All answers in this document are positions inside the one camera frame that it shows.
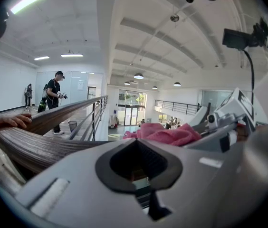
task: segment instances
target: cable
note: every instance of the cable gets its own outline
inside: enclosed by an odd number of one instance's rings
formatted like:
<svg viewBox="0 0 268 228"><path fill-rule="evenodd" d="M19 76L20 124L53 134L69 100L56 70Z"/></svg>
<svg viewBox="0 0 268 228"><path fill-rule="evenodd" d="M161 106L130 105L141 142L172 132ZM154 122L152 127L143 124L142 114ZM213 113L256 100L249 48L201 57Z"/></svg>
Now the cable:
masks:
<svg viewBox="0 0 268 228"><path fill-rule="evenodd" d="M246 57L248 58L249 62L250 62L250 68L251 68L251 104L253 105L253 90L254 90L254 69L253 69L253 63L251 60L251 57L249 55L249 53L245 50L243 50L243 52L245 53Z"/></svg>

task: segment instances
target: glass door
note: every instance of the glass door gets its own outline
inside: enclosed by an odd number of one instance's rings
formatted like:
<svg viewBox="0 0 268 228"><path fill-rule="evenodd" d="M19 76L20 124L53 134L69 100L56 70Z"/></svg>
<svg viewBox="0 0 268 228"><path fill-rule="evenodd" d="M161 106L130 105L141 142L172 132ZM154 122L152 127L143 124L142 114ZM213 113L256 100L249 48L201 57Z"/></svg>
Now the glass door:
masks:
<svg viewBox="0 0 268 228"><path fill-rule="evenodd" d="M125 119L124 119L124 125L131 125L131 115L132 115L132 108L127 107L125 109Z"/></svg>
<svg viewBox="0 0 268 228"><path fill-rule="evenodd" d="M138 111L138 108L132 108L132 118L131 118L131 125L136 125L137 122L137 111Z"/></svg>
<svg viewBox="0 0 268 228"><path fill-rule="evenodd" d="M125 109L124 125L137 125L138 108L127 107Z"/></svg>

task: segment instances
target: woman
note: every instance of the woman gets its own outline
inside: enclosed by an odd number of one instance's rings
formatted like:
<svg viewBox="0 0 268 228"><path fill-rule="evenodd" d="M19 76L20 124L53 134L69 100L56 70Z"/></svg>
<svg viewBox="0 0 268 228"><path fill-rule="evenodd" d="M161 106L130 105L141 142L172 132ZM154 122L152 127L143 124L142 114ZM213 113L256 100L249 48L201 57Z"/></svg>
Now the woman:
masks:
<svg viewBox="0 0 268 228"><path fill-rule="evenodd" d="M25 96L25 107L30 108L30 100L33 98L33 90L31 89L31 84L29 84L25 90L24 90L24 96Z"/></svg>

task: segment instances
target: black t-shirt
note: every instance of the black t-shirt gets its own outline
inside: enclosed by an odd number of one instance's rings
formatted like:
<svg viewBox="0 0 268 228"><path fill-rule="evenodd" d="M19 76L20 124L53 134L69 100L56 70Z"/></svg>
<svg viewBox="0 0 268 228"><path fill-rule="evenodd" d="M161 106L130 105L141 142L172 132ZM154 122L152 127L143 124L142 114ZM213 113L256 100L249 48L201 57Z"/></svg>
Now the black t-shirt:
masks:
<svg viewBox="0 0 268 228"><path fill-rule="evenodd" d="M52 89L52 92L57 94L58 91L60 91L60 84L56 82L55 79L51 79L48 83L48 88ZM58 104L59 99L57 97L52 97L48 95L48 99L53 102L53 104Z"/></svg>

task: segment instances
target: pink cloth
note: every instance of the pink cloth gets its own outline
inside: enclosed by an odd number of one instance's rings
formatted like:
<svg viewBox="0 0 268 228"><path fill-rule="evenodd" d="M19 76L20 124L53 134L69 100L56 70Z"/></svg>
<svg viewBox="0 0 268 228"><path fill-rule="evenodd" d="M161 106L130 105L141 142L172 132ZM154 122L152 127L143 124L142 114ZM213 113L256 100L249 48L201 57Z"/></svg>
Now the pink cloth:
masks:
<svg viewBox="0 0 268 228"><path fill-rule="evenodd" d="M167 130L159 123L144 123L136 133L125 132L127 138L150 139L158 142L183 146L201 139L201 135L193 130L187 123L174 130Z"/></svg>

